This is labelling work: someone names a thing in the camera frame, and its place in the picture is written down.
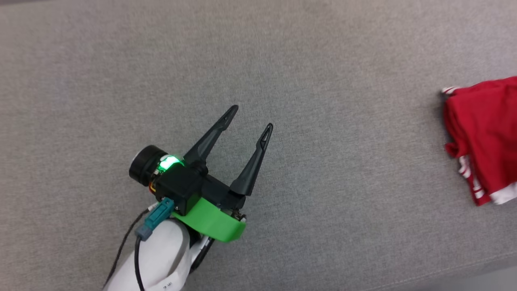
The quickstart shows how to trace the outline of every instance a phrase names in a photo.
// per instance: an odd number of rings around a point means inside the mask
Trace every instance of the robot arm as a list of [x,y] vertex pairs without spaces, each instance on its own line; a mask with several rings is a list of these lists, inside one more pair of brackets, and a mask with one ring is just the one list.
[[183,158],[149,145],[133,159],[129,176],[148,187],[160,203],[136,230],[136,252],[112,278],[110,273],[105,291],[180,290],[215,240],[240,237],[246,227],[240,209],[253,191],[273,125],[266,126],[244,170],[227,186],[208,175],[206,158],[237,110],[231,106]]

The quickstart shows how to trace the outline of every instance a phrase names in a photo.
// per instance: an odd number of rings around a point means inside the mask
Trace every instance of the gray fabric surface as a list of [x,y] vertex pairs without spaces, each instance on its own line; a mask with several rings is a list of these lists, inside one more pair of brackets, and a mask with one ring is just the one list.
[[186,290],[400,290],[517,264],[517,201],[474,206],[436,97],[516,74],[516,14],[513,0],[0,5],[0,289],[99,289],[153,200],[133,155],[185,153],[231,104],[208,159],[222,181],[275,131],[243,238],[216,243]]
[[512,267],[472,278],[447,282],[425,291],[515,291],[517,286],[515,274],[517,274],[517,267]]

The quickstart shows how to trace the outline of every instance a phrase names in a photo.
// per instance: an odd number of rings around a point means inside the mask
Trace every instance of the cable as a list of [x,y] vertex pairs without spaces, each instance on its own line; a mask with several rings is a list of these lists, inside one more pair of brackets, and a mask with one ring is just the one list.
[[141,237],[136,237],[136,242],[134,243],[134,274],[136,275],[136,281],[138,282],[138,287],[140,288],[140,291],[145,291],[144,284],[142,283],[142,278],[140,277],[140,266],[138,263],[141,240]]
[[115,273],[115,269],[117,268],[117,262],[118,262],[118,259],[120,259],[120,254],[122,253],[122,248],[124,247],[124,244],[126,243],[126,240],[128,239],[128,236],[129,234],[131,233],[131,231],[133,230],[135,224],[138,223],[138,221],[140,219],[142,219],[142,217],[147,214],[151,209],[146,209],[144,211],[142,211],[142,213],[140,213],[138,215],[138,217],[133,221],[133,223],[131,224],[131,226],[129,227],[128,231],[126,232],[126,234],[124,235],[124,238],[122,239],[122,243],[120,244],[120,247],[118,248],[118,252],[117,252],[117,256],[115,257],[115,261],[113,262],[113,266],[111,267],[111,270],[110,270],[110,274],[108,275],[108,278],[106,279],[106,282],[104,283],[104,286],[103,288],[106,286],[106,284],[108,283],[108,281],[111,279],[111,276],[113,276],[113,273]]
[[156,193],[156,189],[153,188],[153,183],[152,182],[149,182],[149,191],[151,193],[153,193],[153,194]]

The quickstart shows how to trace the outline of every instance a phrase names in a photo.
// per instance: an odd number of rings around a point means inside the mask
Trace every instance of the green bracket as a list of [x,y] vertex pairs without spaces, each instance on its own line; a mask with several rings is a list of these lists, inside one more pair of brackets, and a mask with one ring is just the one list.
[[239,239],[246,228],[246,223],[222,212],[204,198],[199,199],[187,215],[173,212],[172,216],[195,231],[222,242]]

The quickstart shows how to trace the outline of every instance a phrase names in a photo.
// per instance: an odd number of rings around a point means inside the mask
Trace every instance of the black cylinder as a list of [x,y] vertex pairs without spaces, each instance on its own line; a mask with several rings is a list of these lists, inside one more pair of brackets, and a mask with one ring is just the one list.
[[149,186],[151,175],[156,170],[160,158],[167,155],[155,145],[148,145],[138,153],[129,167],[129,176],[144,186]]

